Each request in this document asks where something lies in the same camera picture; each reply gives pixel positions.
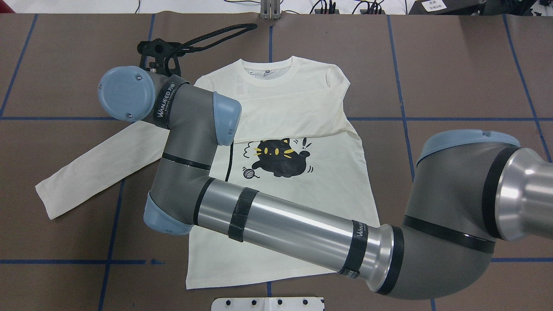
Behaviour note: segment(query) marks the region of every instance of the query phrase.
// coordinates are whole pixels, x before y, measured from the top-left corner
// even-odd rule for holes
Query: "neckline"
[[[238,75],[250,84],[258,86],[274,86],[278,84],[285,83],[292,79],[299,67],[299,59],[295,56],[290,57],[289,59],[276,61],[274,63],[250,63],[243,59],[239,59],[236,63],[236,70]],[[285,72],[282,76],[270,80],[256,79],[251,75],[248,75],[246,68],[255,69],[255,70],[275,70],[275,69],[284,69],[289,67],[288,71]]]

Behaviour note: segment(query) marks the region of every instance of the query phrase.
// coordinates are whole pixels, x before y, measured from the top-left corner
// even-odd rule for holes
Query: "white label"
[[[427,12],[439,11],[447,9],[447,6],[442,0],[430,0],[422,2],[422,6]]]

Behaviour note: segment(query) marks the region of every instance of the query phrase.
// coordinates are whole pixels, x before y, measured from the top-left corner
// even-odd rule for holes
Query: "white bracket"
[[[324,311],[320,297],[217,298],[211,311]]]
[[[280,0],[260,0],[261,19],[280,19]]]

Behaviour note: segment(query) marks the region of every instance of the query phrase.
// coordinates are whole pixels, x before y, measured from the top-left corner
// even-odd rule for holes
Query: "blue joint cap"
[[[219,146],[230,146],[238,128],[242,105],[237,100],[213,92],[213,116],[215,134]]]
[[[144,222],[148,227],[157,232],[172,235],[187,235],[194,226],[183,224],[162,211],[152,200],[150,192],[148,192],[146,207],[144,209]]]
[[[520,147],[520,142],[511,135],[500,132],[485,132],[481,129],[456,129],[453,131],[441,132],[430,137],[420,154],[417,165],[425,157],[455,146],[472,143],[507,143]]]
[[[98,99],[110,116],[123,121],[139,121],[154,107],[154,81],[139,67],[115,67],[100,79]]]

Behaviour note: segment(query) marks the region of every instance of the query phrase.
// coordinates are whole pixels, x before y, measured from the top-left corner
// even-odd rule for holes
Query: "black cat graphic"
[[[311,155],[305,150],[295,152],[290,147],[290,138],[261,141],[255,151],[259,161],[253,163],[252,169],[262,168],[273,173],[275,177],[287,178],[303,173],[306,167],[305,159]]]

